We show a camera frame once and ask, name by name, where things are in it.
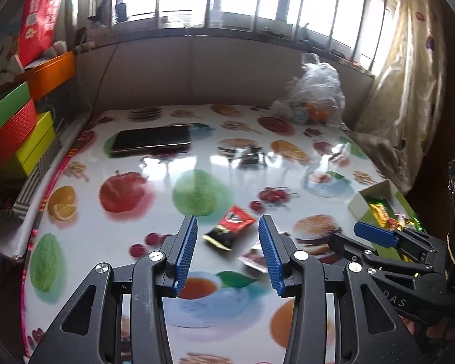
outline metal screw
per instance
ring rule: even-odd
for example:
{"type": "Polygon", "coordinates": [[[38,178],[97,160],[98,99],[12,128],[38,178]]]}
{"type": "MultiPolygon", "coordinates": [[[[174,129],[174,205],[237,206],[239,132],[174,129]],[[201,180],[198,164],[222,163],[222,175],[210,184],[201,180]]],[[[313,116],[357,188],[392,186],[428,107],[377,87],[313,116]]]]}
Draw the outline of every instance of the metal screw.
{"type": "Polygon", "coordinates": [[[149,258],[151,261],[158,261],[158,260],[163,259],[163,253],[162,253],[162,252],[159,252],[158,250],[156,250],[155,252],[151,252],[151,253],[148,255],[148,258],[149,258]]]}
{"type": "Polygon", "coordinates": [[[350,262],[348,267],[352,272],[362,271],[362,266],[358,262],[350,262]]]}
{"type": "Polygon", "coordinates": [[[297,250],[294,254],[293,257],[295,257],[297,260],[306,260],[308,259],[308,253],[305,252],[304,250],[297,250]]]}
{"type": "Polygon", "coordinates": [[[98,274],[102,274],[103,272],[108,271],[109,268],[109,265],[105,262],[101,262],[95,267],[95,271],[98,272],[98,274]]]}

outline red storage basket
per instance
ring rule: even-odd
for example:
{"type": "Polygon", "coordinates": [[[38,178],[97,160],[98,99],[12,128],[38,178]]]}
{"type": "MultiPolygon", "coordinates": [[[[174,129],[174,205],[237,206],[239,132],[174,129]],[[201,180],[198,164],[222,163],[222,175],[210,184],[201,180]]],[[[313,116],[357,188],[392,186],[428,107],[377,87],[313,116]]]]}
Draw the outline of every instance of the red storage basket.
{"type": "Polygon", "coordinates": [[[0,167],[22,146],[37,123],[34,101],[30,99],[0,128],[0,167]]]}

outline beige curtain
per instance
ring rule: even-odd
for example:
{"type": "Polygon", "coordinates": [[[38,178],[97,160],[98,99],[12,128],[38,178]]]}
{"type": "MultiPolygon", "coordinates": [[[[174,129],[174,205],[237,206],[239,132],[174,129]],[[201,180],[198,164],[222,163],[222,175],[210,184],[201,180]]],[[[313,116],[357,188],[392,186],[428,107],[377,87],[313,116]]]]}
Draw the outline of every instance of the beige curtain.
{"type": "Polygon", "coordinates": [[[440,118],[446,55],[441,0],[399,0],[396,30],[350,136],[406,194],[440,118]]]}

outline green storage bin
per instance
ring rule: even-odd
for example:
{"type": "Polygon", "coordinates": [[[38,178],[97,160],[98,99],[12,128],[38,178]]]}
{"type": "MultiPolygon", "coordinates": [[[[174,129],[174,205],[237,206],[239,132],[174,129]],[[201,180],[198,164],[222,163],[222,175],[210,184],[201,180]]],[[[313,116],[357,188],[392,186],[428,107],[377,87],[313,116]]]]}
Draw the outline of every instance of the green storage bin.
{"type": "Polygon", "coordinates": [[[0,95],[0,128],[30,100],[29,85],[22,83],[0,95]]]}

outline window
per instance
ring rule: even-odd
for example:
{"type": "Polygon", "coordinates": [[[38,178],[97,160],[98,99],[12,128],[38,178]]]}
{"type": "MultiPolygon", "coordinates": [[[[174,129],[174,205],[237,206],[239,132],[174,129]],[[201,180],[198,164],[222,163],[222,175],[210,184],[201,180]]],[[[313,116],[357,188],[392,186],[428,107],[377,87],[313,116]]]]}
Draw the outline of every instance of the window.
{"type": "Polygon", "coordinates": [[[223,28],[309,41],[378,73],[387,55],[397,0],[123,0],[144,29],[223,28]]]}

